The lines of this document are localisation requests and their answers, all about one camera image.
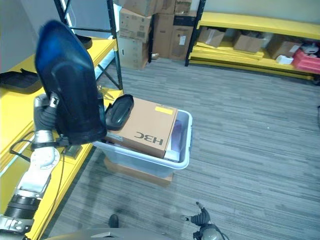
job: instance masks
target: black cable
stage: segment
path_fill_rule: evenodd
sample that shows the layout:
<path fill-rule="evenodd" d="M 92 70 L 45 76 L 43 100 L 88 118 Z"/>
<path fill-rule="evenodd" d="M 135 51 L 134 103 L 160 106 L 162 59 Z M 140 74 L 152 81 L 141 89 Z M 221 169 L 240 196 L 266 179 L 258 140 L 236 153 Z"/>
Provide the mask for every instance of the black cable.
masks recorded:
<path fill-rule="evenodd" d="M 60 187 L 61 187 L 61 183 L 62 183 L 62 177 L 64 175 L 64 168 L 65 168 L 65 152 L 66 152 L 67 148 L 65 147 L 64 150 L 62 151 L 62 169 L 61 169 L 61 175 L 60 175 L 60 181 L 59 181 L 59 185 L 58 185 L 58 190 L 56 191 L 56 195 L 55 195 L 55 198 L 53 200 L 53 204 L 52 204 L 52 207 L 50 209 L 50 212 L 49 214 L 47 215 L 46 217 L 46 220 L 44 221 L 44 224 L 42 225 L 41 227 L 41 231 L 39 232 L 39 236 L 37 238 L 37 240 L 40 240 L 41 236 L 42 236 L 42 232 L 44 230 L 44 227 L 47 225 L 47 222 L 50 218 L 50 215 L 52 213 L 52 211 L 54 210 L 55 208 L 55 205 L 56 205 L 56 201 L 58 199 L 58 195 L 59 195 L 59 192 L 60 192 Z"/>
<path fill-rule="evenodd" d="M 318 127 L 320 129 L 320 105 L 317 108 L 318 108 Z"/>
<path fill-rule="evenodd" d="M 226 239 L 230 240 L 229 237 L 225 235 L 223 232 L 222 232 L 222 237 L 225 237 Z"/>
<path fill-rule="evenodd" d="M 14 150 L 14 147 L 15 147 L 17 144 L 21 143 L 21 142 L 33 143 L 32 141 L 27 140 L 27 139 L 24 139 L 24 138 L 26 138 L 28 135 L 30 135 L 30 134 L 32 134 L 32 133 L 34 133 L 34 132 L 35 132 L 35 131 L 30 131 L 30 132 L 28 132 L 28 133 L 27 133 L 26 135 L 24 135 L 20 140 L 16 141 L 14 144 L 12 144 L 12 145 L 10 146 L 9 153 L 11 153 L 11 154 L 13 154 L 13 155 L 17 155 L 17 156 L 19 156 L 20 158 L 22 158 L 22 159 L 30 162 L 30 158 L 29 158 L 29 157 L 27 157 L 27 156 L 25 156 L 25 155 L 23 155 L 23 154 L 15 151 L 15 150 Z"/>

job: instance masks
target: yellow shelving unit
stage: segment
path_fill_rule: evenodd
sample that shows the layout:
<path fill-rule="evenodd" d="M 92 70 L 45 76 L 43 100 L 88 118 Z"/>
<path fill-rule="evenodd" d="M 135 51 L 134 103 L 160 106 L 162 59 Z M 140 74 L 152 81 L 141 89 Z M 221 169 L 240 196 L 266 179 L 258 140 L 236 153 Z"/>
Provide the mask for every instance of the yellow shelving unit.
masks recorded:
<path fill-rule="evenodd" d="M 198 21 L 197 29 L 201 26 L 252 30 L 320 40 L 320 24 L 270 17 L 203 12 L 201 19 Z M 222 43 L 220 47 L 213 48 L 200 42 L 194 42 L 192 51 L 188 60 L 186 60 L 186 66 L 189 62 L 274 73 L 307 80 L 312 80 L 314 77 L 312 72 L 295 69 L 291 64 L 278 64 L 269 57 L 264 49 L 261 50 L 263 57 L 260 58 L 259 55 L 250 56 L 248 52 L 249 55 L 247 56 L 239 54 L 237 50 L 230 50 L 231 47 L 231 43 L 228 45 Z"/>
<path fill-rule="evenodd" d="M 252 30 L 320 40 L 320 25 L 263 16 L 204 12 L 200 26 Z"/>
<path fill-rule="evenodd" d="M 96 67 L 112 49 L 117 50 L 116 39 L 93 38 L 92 47 L 88 49 L 88 53 L 92 58 L 93 65 Z M 34 59 L 35 56 L 32 55 L 14 66 L 12 69 L 10 69 L 10 71 L 20 71 L 20 69 L 23 68 L 28 71 L 36 72 Z M 21 179 L 23 173 L 29 167 L 29 163 L 27 161 L 10 154 L 9 148 L 14 142 L 21 139 L 22 136 L 34 129 L 34 99 L 36 96 L 44 92 L 44 89 L 41 88 L 32 94 L 21 94 L 0 88 L 1 213 L 4 212 L 17 183 Z M 117 97 L 123 94 L 122 90 L 111 88 L 104 88 L 102 92 L 108 93 L 108 95 L 106 95 L 108 99 L 104 99 L 104 104 L 106 106 L 113 102 L 113 100 L 109 100 L 110 95 L 115 100 Z M 25 147 L 26 145 L 23 143 L 17 145 L 15 150 L 22 151 L 24 149 L 22 153 L 26 156 L 30 156 L 30 146 L 27 146 L 26 148 Z M 31 228 L 31 231 L 26 234 L 31 240 L 38 239 L 38 237 L 43 234 L 43 231 L 46 229 L 46 226 L 49 223 L 52 215 L 55 213 L 60 201 L 64 197 L 70 184 L 72 183 L 89 151 L 91 150 L 92 144 L 84 144 L 81 147 L 82 148 L 76 158 L 69 156 L 65 157 L 61 187 L 59 189 L 58 197 L 54 206 L 54 198 L 57 194 L 63 164 L 61 159 L 56 168 L 52 171 L 51 181 L 34 216 L 34 224 Z"/>

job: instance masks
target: gray carpet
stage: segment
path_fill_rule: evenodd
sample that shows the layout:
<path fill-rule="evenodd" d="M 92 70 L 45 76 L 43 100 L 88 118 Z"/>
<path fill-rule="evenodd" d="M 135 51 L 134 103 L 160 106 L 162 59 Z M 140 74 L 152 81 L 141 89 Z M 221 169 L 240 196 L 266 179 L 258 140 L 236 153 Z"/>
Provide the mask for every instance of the gray carpet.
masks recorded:
<path fill-rule="evenodd" d="M 121 227 L 190 240 L 197 228 L 179 216 L 198 213 L 199 201 L 230 240 L 320 239 L 320 87 L 170 59 L 123 68 L 122 77 L 126 93 L 192 114 L 190 164 L 163 188 L 108 172 L 96 149 L 45 236 L 118 213 Z M 99 83 L 110 86 L 104 76 Z"/>

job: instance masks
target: clear plastic bin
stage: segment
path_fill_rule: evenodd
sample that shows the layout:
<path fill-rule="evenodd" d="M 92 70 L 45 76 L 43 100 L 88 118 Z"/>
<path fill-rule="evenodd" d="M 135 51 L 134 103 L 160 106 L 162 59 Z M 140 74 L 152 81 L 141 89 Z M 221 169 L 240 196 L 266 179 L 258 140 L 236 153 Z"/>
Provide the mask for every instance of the clear plastic bin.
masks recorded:
<path fill-rule="evenodd" d="M 165 178 L 175 170 L 185 169 L 189 165 L 193 118 L 189 112 L 178 110 L 176 119 L 181 121 L 179 162 L 149 156 L 144 153 L 115 146 L 111 143 L 95 141 L 92 144 L 101 149 L 108 159 L 115 164 L 120 164 L 160 178 Z"/>

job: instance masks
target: plastic storage bin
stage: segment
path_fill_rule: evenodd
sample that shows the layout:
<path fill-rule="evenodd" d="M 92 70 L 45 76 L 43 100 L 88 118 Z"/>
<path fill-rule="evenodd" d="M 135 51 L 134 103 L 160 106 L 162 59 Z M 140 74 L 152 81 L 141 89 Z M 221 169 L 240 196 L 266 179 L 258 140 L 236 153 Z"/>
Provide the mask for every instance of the plastic storage bin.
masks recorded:
<path fill-rule="evenodd" d="M 178 110 L 176 119 L 181 121 L 179 162 L 149 156 L 144 153 L 115 146 L 111 143 L 95 141 L 92 144 L 101 149 L 108 159 L 115 164 L 120 164 L 160 178 L 165 178 L 175 170 L 185 169 L 189 165 L 193 118 L 189 112 Z"/>
<path fill-rule="evenodd" d="M 320 74 L 320 58 L 308 56 L 300 49 L 294 54 L 292 65 L 299 70 Z"/>

